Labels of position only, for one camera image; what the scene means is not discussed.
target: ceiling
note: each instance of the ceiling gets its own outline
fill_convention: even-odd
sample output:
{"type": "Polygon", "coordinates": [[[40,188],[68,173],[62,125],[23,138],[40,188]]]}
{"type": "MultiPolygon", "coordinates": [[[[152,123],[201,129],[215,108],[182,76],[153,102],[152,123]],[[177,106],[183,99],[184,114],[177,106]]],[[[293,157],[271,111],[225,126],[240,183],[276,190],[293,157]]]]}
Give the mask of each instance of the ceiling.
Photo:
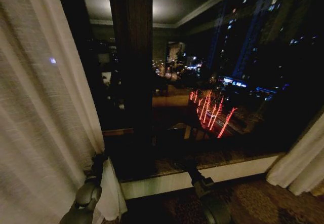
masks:
{"type": "MultiPolygon", "coordinates": [[[[221,0],[153,0],[153,27],[177,28],[221,0]]],[[[91,23],[112,25],[109,0],[85,0],[91,23]]]]}

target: patterned carpet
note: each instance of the patterned carpet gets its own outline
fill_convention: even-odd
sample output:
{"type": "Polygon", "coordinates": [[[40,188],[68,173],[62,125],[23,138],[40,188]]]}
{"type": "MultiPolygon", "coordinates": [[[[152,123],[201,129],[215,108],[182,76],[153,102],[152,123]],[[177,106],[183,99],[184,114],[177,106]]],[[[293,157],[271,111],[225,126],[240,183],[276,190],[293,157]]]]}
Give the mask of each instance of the patterned carpet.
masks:
{"type": "MultiPolygon", "coordinates": [[[[233,223],[324,223],[323,199],[308,193],[294,196],[261,178],[215,185],[213,195],[228,203],[233,223]]],[[[121,223],[207,223],[193,189],[128,200],[127,205],[129,212],[123,215],[121,223]]]]}

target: white baseboard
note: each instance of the white baseboard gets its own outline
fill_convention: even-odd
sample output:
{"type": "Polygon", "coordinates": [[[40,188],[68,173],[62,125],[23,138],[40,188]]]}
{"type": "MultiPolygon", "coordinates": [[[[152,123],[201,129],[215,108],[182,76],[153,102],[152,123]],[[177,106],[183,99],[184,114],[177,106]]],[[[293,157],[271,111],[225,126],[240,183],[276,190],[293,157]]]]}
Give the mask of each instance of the white baseboard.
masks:
{"type": "MultiPolygon", "coordinates": [[[[279,155],[220,167],[212,167],[202,169],[200,172],[204,177],[211,177],[214,182],[220,182],[264,173],[278,157],[279,155]]],[[[123,182],[121,184],[122,192],[127,200],[190,187],[192,187],[191,178],[187,172],[153,177],[138,181],[123,182]]]]}

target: lit window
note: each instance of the lit window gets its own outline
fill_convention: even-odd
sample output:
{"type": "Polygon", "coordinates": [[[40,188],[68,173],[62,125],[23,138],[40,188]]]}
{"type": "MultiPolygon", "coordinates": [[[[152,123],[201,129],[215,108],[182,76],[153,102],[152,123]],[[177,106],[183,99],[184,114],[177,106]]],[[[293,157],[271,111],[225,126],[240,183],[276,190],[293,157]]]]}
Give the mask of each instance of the lit window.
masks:
{"type": "Polygon", "coordinates": [[[271,4],[274,5],[278,0],[272,0],[271,4]]]}

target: white curtain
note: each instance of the white curtain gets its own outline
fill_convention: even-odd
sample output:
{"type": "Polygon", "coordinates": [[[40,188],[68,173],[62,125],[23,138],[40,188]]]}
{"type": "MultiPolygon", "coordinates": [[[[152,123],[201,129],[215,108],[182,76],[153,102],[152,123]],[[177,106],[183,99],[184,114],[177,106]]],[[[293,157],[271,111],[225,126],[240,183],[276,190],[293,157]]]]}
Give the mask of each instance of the white curtain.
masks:
{"type": "Polygon", "coordinates": [[[295,195],[309,192],[324,179],[324,114],[291,151],[269,171],[267,181],[295,195]]]}
{"type": "MultiPolygon", "coordinates": [[[[103,137],[60,0],[0,0],[0,223],[58,223],[103,137]]],[[[110,161],[94,223],[126,211],[110,161]]]]}

